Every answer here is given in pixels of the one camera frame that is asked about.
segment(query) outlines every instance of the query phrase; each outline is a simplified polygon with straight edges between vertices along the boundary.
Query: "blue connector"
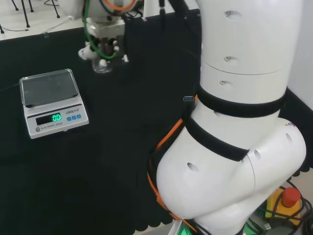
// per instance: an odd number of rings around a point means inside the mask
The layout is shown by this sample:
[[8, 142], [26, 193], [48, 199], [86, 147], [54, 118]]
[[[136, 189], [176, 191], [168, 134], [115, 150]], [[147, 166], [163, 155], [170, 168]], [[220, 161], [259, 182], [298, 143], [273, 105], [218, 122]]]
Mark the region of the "blue connector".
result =
[[185, 96], [184, 97], [184, 101], [188, 102], [188, 101], [195, 101], [195, 97], [194, 96]]

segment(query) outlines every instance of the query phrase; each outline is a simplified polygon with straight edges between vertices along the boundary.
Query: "white floor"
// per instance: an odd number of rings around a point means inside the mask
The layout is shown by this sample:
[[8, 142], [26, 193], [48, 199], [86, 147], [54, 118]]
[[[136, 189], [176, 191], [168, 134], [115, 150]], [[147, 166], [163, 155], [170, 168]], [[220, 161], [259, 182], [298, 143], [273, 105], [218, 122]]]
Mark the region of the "white floor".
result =
[[14, 0], [15, 4], [19, 8], [19, 11], [15, 11], [15, 7], [11, 0], [1, 0], [0, 2], [1, 26], [11, 30], [29, 29], [29, 31], [11, 32], [3, 29], [5, 33], [0, 34], [0, 40], [41, 34], [46, 30], [57, 26], [60, 23], [63, 24], [50, 30], [49, 32], [78, 28], [83, 26], [81, 19], [74, 21], [68, 20], [68, 17], [63, 14], [63, 12], [58, 6], [57, 10], [61, 17], [57, 18], [54, 7], [44, 5], [45, 1], [46, 0], [31, 0], [34, 12], [30, 12], [28, 0], [24, 0], [28, 22], [30, 25], [30, 28], [26, 28], [26, 21], [23, 13], [21, 0]]

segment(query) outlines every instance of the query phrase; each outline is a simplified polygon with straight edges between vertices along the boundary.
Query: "white cable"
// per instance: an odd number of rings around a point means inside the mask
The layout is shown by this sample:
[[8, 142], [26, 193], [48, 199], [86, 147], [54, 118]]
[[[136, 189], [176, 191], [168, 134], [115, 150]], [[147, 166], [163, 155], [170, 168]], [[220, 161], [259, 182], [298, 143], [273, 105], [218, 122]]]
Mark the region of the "white cable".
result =
[[65, 24], [65, 23], [66, 23], [67, 21], [69, 21], [69, 20], [73, 20], [73, 17], [67, 16], [67, 20], [63, 21], [62, 23], [60, 23], [60, 24], [58, 24], [58, 25], [56, 25], [56, 26], [54, 26], [54, 27], [52, 27], [52, 28], [47, 29], [46, 31], [42, 32], [42, 34], [48, 33], [49, 31], [55, 29], [56, 27], [59, 27], [60, 25]]

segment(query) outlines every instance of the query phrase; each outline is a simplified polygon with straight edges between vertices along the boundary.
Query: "scale display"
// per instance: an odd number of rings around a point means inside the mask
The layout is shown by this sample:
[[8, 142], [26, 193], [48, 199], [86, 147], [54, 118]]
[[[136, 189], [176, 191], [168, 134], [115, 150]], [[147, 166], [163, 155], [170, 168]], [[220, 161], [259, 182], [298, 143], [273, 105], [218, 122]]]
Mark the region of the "scale display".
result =
[[44, 117], [36, 118], [37, 125], [43, 125], [49, 122], [61, 121], [61, 120], [62, 120], [62, 116], [60, 113], [50, 114]]

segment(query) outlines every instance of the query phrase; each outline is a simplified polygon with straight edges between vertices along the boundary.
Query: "chair leg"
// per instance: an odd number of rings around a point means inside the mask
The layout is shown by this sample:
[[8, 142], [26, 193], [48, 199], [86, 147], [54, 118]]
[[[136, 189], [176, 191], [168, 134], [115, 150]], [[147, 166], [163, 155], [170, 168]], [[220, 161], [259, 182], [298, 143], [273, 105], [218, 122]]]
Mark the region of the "chair leg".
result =
[[4, 31], [3, 31], [2, 27], [1, 27], [1, 24], [0, 24], [0, 32], [4, 33]]
[[14, 0], [12, 0], [12, 2], [13, 2], [13, 5], [15, 6], [15, 10], [18, 11], [19, 9], [18, 9], [18, 7], [16, 6]]
[[22, 2], [22, 6], [23, 6], [23, 11], [24, 11], [24, 15], [25, 15], [25, 20], [26, 20], [26, 27], [29, 28], [29, 23], [28, 23], [28, 18], [27, 18], [27, 14], [26, 14], [26, 10], [25, 10], [25, 5], [24, 5], [24, 0], [21, 0]]
[[33, 10], [33, 6], [31, 5], [31, 1], [30, 1], [30, 0], [28, 0], [28, 2], [29, 2], [29, 6], [30, 6], [30, 12], [34, 12], [34, 10]]
[[55, 7], [55, 4], [54, 4], [54, 1], [53, 1], [53, 0], [52, 0], [52, 4], [53, 4], [53, 6], [54, 6], [55, 12], [57, 13], [57, 18], [60, 18], [59, 13], [58, 13], [58, 11], [57, 11], [57, 8]]

